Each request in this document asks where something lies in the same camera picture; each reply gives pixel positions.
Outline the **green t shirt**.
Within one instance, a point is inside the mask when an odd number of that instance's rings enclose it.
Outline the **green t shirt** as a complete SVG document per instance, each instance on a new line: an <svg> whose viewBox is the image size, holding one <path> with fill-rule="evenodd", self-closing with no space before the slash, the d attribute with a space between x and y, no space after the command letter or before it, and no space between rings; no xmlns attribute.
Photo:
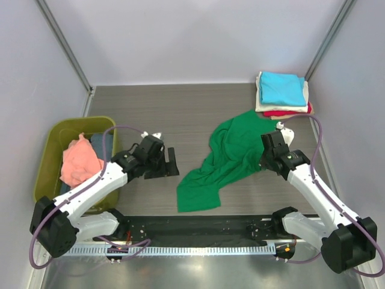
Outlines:
<svg viewBox="0 0 385 289"><path fill-rule="evenodd" d="M220 124L209 139L211 151L201 167L177 186L178 212L220 207L220 189L260 171L261 135L273 132L276 125L276 120L260 118L253 110Z"/></svg>

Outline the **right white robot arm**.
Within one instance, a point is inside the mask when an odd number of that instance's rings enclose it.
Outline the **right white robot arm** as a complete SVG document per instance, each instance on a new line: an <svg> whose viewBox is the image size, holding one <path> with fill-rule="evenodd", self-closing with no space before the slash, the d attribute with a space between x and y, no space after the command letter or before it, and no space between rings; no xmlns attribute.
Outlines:
<svg viewBox="0 0 385 289"><path fill-rule="evenodd" d="M342 273L376 256L374 242L377 225L349 209L325 184L300 151L289 144L294 137L290 129L278 129L261 136L263 168L276 172L295 187L315 210L320 222L313 221L293 207L271 216L271 231L278 238L295 235L320 251L326 265Z"/></svg>

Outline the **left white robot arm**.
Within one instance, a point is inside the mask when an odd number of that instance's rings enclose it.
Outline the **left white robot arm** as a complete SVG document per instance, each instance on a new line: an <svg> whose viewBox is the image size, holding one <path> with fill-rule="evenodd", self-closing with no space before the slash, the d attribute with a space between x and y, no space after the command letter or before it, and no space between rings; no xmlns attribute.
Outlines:
<svg viewBox="0 0 385 289"><path fill-rule="evenodd" d="M52 200L41 197L34 207L30 232L52 258L67 253L77 242L100 236L119 241L128 227L123 215L108 210L93 216L85 213L112 191L133 179L177 176L173 147L165 147L157 134L145 136L133 151L115 154L105 167L78 187Z"/></svg>

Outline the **folded red t shirt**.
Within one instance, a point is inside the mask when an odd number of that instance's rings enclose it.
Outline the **folded red t shirt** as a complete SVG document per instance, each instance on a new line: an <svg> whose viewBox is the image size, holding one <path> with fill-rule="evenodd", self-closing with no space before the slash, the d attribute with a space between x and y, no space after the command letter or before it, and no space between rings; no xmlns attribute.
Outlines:
<svg viewBox="0 0 385 289"><path fill-rule="evenodd" d="M272 118L282 118L286 116L296 115L296 114L310 114L313 111L312 104L307 106L306 112L299 111L266 111L263 112L264 117L272 117Z"/></svg>

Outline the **folded cream t shirt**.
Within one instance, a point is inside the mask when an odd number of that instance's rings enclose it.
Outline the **folded cream t shirt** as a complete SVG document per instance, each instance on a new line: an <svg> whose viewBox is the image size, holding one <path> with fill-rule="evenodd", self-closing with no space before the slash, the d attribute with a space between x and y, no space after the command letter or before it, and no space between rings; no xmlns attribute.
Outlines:
<svg viewBox="0 0 385 289"><path fill-rule="evenodd" d="M278 106L278 105L262 105L260 103L260 88L259 88L260 75L256 77L256 104L255 112L263 113L266 111L294 111L296 113L306 113L309 108L309 86L307 81L303 84L303 96L306 101L306 106L303 107L290 107L290 106Z"/></svg>

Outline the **grey blue t shirt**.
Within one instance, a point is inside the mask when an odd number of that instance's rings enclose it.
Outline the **grey blue t shirt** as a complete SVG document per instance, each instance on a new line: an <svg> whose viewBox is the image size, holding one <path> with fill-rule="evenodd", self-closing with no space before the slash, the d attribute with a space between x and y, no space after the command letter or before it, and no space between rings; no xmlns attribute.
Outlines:
<svg viewBox="0 0 385 289"><path fill-rule="evenodd" d="M103 159L103 149L102 149L102 134L93 134L91 136L91 139L89 140L92 148L95 150L96 155L101 160ZM68 192L71 188L65 184L63 181L61 188L60 188L60 194L64 194L65 192Z"/></svg>

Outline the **folded tan t shirt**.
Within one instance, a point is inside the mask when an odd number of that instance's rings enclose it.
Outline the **folded tan t shirt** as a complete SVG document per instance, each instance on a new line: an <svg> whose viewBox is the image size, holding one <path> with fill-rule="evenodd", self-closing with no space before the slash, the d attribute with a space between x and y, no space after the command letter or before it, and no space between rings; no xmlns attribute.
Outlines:
<svg viewBox="0 0 385 289"><path fill-rule="evenodd" d="M302 116L302 115L306 115L306 114L314 115L314 113L315 113L315 110L313 109L313 105L310 104L308 112L306 112L306 113L294 113L294 114L285 114L282 116L270 116L269 118L271 120L285 120L285 119L289 119L289 118L294 117L294 116Z"/></svg>

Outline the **folded cyan t shirt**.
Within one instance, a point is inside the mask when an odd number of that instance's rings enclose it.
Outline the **folded cyan t shirt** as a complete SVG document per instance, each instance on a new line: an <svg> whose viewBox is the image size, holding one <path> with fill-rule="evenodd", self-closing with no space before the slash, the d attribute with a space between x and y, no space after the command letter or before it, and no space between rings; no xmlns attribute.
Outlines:
<svg viewBox="0 0 385 289"><path fill-rule="evenodd" d="M304 82L303 77L295 74L263 71L258 84L260 102L262 105L305 107Z"/></svg>

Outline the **salmon pink t shirt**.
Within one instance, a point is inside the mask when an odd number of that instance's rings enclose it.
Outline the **salmon pink t shirt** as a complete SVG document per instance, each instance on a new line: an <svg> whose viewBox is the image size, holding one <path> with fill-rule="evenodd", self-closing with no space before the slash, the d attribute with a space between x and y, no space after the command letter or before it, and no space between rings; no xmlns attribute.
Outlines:
<svg viewBox="0 0 385 289"><path fill-rule="evenodd" d="M90 141L81 133L63 151L60 180L70 188L81 185L103 169L104 161L97 157Z"/></svg>

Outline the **olive green plastic bin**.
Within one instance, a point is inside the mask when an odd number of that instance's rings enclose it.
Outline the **olive green plastic bin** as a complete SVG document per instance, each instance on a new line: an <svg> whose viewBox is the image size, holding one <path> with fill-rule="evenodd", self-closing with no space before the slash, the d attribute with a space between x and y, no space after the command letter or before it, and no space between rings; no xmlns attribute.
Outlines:
<svg viewBox="0 0 385 289"><path fill-rule="evenodd" d="M64 193L64 183L60 180L63 151L68 148L71 141L78 140L79 135L83 133L84 137L91 142L94 135L102 137L106 129L115 125L115 121L107 116L65 119L55 124L48 134L43 150L32 194L34 202L36 203L43 196L53 199ZM110 131L106 136L108 158L110 159L120 148L117 129ZM116 189L89 209L86 214L101 213L114 208L117 205L118 197L119 189Z"/></svg>

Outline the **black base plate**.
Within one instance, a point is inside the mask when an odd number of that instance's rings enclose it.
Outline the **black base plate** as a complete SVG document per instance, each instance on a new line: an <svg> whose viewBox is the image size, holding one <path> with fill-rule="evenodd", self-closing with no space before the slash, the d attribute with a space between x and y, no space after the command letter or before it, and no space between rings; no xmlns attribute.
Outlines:
<svg viewBox="0 0 385 289"><path fill-rule="evenodd" d="M270 240L292 240L273 227L270 215L232 216L124 216L110 241L150 239L155 247L262 246Z"/></svg>

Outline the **aluminium rail frame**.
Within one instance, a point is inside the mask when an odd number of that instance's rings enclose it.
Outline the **aluminium rail frame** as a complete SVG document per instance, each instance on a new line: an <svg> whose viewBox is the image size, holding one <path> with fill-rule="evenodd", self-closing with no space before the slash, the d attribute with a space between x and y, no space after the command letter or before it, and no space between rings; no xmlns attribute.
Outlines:
<svg viewBox="0 0 385 289"><path fill-rule="evenodd" d="M329 238L338 236L340 240L362 238L365 231L376 229L369 218L351 219L347 224L337 223L327 230L324 225L311 221L304 215L293 212L281 219L271 219L276 234L294 234L303 237L314 246L322 246ZM37 241L54 257L61 256L77 241L103 236L119 235L125 229L127 221L105 212L100 215L82 217L73 225L65 215L51 217L42 227L37 228L32 222L31 232Z"/></svg>

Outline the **right aluminium corner post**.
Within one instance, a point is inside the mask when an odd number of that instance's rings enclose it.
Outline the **right aluminium corner post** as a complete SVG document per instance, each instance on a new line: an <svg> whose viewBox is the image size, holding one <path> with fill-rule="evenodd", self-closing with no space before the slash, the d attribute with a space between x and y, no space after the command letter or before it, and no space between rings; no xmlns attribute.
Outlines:
<svg viewBox="0 0 385 289"><path fill-rule="evenodd" d="M353 7L356 4L356 0L344 0L340 9L337 12L337 15L333 19L330 28L328 29L325 37L323 38L313 60L310 63L310 66L305 74L305 80L310 81L311 77L317 70L321 60L326 55L328 49L336 38L339 30L342 28L344 22L346 21L348 15L351 13Z"/></svg>

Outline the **aluminium corner post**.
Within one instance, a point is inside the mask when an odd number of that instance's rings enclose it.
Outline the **aluminium corner post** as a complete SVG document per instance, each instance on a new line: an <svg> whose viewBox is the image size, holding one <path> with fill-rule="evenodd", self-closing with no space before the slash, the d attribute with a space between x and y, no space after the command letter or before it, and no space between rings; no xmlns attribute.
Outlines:
<svg viewBox="0 0 385 289"><path fill-rule="evenodd" d="M356 4L356 0L344 0L340 9L337 12L337 15L333 19L330 28L328 29L325 37L323 38L313 60L310 63L310 66L305 74L305 80L310 81L311 77L317 70L321 60L326 55L328 49L336 38L339 30L342 28L344 22L346 21L348 15L351 13L353 7Z"/></svg>
<svg viewBox="0 0 385 289"><path fill-rule="evenodd" d="M58 44L64 52L64 55L67 57L69 63L73 67L76 75L78 76L81 84L84 86L88 94L93 91L93 86L88 81L79 61L77 60L75 54L73 53L64 33L62 32L55 16L53 15L51 9L45 0L36 0L38 8L40 9L45 21L48 23L54 37L56 38Z"/></svg>

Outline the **left aluminium corner post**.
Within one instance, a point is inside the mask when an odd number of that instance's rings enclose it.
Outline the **left aluminium corner post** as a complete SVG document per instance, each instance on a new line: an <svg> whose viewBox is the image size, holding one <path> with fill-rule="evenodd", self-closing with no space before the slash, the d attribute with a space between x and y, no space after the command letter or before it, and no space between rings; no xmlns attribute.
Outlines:
<svg viewBox="0 0 385 289"><path fill-rule="evenodd" d="M75 54L73 53L64 33L62 32L55 16L53 15L51 9L45 0L36 0L38 8L40 9L45 21L48 23L54 37L56 38L58 44L64 52L64 55L67 57L69 63L73 67L76 75L78 76L81 84L84 86L88 94L93 91L93 86L88 81L79 61L77 60Z"/></svg>

